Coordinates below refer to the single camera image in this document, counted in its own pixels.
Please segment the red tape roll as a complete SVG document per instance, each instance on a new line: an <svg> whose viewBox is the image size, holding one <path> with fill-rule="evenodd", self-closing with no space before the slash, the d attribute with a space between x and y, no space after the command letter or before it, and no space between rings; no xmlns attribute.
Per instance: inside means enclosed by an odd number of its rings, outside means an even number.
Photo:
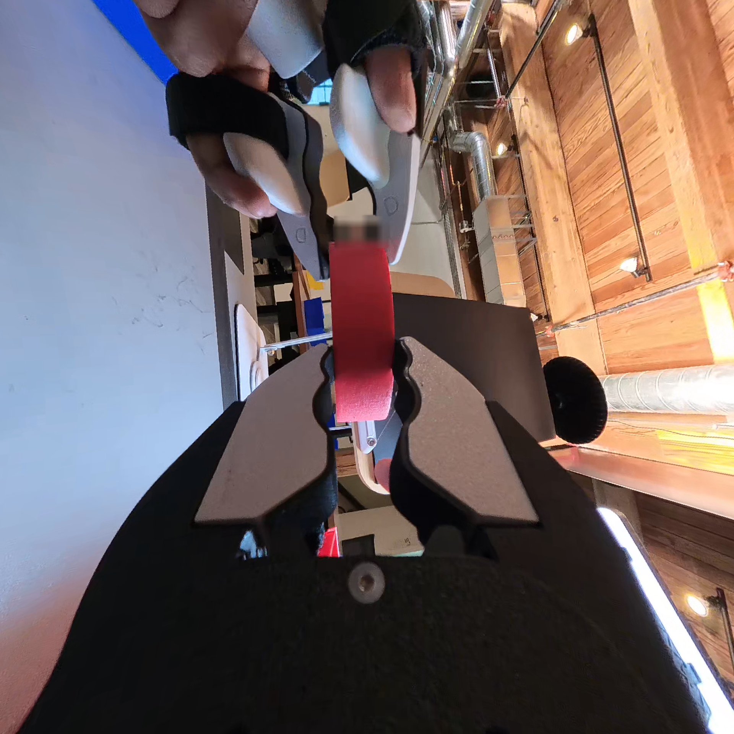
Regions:
<svg viewBox="0 0 734 734"><path fill-rule="evenodd" d="M393 392L395 321L387 254L381 243L341 240L330 248L335 416L383 420Z"/></svg>

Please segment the silver air duct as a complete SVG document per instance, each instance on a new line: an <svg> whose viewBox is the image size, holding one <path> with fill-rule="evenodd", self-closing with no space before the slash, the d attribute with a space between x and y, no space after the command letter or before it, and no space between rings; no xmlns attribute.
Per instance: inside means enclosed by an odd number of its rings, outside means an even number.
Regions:
<svg viewBox="0 0 734 734"><path fill-rule="evenodd" d="M468 64L471 43L479 36L490 12L490 2L469 2L460 32L451 15L449 2L423 2L421 22L428 42L428 80L425 92L421 160L433 156L434 170L443 199L440 203L452 288L460 298L468 298L464 262L460 254L453 207L453 192L461 184L451 179L452 153L467 156L471 162L469 181L473 182L479 203L473 211L471 226L463 233L475 236L482 272L484 299L511 307L526 307L527 296L520 268L517 230L531 229L531 214L522 222L511 222L510 195L497 189L490 145L481 132L462 129L454 91L460 71Z"/></svg>
<svg viewBox="0 0 734 734"><path fill-rule="evenodd" d="M599 377L615 412L733 414L733 364L618 373Z"/></svg>

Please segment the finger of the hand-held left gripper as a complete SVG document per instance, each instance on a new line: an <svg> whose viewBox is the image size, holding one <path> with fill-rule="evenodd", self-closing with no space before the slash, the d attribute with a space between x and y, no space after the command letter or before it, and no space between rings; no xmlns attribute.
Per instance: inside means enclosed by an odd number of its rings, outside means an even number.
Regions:
<svg viewBox="0 0 734 734"><path fill-rule="evenodd" d="M378 143L376 163L367 175L390 265L400 260L408 237L420 158L421 142L416 134L389 131Z"/></svg>
<svg viewBox="0 0 734 734"><path fill-rule="evenodd" d="M322 129L300 105L282 100L278 104L286 120L289 154L275 174L269 198L301 264L315 280L327 280L333 226L320 184Z"/></svg>

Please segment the studio light panel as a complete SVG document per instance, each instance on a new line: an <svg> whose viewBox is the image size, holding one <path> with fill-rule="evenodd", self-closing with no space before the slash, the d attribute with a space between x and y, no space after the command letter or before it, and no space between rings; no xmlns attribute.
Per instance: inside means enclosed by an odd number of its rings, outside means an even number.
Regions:
<svg viewBox="0 0 734 734"><path fill-rule="evenodd" d="M630 560L673 650L693 669L709 732L732 732L732 475L596 447L550 445L582 476ZM724 614L699 617L688 592L725 591Z"/></svg>

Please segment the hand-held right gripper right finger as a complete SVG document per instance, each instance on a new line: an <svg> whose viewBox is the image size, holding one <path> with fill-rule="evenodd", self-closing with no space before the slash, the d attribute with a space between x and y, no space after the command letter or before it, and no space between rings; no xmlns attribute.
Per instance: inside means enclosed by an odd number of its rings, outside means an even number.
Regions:
<svg viewBox="0 0 734 734"><path fill-rule="evenodd" d="M536 528L539 515L482 393L413 337L393 363L401 429L390 464L393 505L429 552L436 531L472 544L482 528Z"/></svg>

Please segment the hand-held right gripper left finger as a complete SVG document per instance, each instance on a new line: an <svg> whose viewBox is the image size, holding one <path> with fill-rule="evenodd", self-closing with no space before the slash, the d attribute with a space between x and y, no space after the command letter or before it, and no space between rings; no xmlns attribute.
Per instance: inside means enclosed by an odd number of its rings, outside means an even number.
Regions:
<svg viewBox="0 0 734 734"><path fill-rule="evenodd" d="M316 536L337 504L332 350L310 348L265 379L240 417L197 510L200 525Z"/></svg>

